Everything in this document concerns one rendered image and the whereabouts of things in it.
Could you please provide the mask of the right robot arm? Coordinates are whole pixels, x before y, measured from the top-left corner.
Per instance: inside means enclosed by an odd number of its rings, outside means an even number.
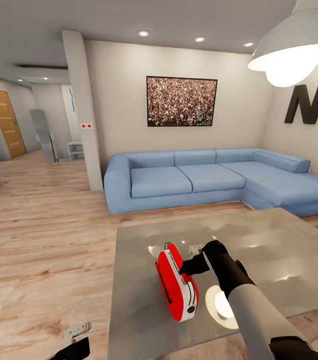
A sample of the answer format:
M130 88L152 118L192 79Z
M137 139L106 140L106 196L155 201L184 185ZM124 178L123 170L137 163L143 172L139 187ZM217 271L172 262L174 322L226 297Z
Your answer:
M180 274L211 270L234 314L251 360L318 360L318 352L265 297L240 260L234 261L225 245L213 240L189 247L191 260Z

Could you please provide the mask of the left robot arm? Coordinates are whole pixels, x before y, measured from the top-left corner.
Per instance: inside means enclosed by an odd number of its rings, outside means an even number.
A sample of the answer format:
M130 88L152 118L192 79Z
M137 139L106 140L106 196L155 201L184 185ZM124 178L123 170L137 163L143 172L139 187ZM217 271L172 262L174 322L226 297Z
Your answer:
M87 321L65 332L64 349L46 360L83 360L90 354L89 338L80 341L74 338L89 331L92 324Z

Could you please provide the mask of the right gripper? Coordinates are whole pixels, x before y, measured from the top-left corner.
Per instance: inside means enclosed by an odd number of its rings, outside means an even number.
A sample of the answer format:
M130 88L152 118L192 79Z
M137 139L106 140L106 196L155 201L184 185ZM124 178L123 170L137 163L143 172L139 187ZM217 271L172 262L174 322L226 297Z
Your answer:
M180 274L186 274L187 276L190 275L195 275L195 274L202 274L205 271L209 271L210 268L208 270L202 269L198 263L198 256L200 254L198 254L197 256L195 256L193 259L191 260L186 260L183 262L183 266L181 267L181 269L179 270Z

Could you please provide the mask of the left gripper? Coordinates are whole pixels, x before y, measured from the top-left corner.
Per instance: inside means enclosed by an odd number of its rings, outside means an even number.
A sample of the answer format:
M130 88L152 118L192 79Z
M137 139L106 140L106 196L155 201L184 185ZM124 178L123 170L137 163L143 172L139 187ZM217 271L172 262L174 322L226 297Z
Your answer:
M90 354L89 338L86 337L62 349L62 351L67 350L71 352L73 360L83 360Z

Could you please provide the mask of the radio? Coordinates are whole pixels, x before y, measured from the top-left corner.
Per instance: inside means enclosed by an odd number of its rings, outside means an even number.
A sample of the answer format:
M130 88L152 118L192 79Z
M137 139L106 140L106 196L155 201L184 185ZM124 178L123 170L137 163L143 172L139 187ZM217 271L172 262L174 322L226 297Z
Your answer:
M193 318L199 301L199 293L192 276L180 274L183 266L179 251L173 243L167 243L155 266L173 318L182 322Z

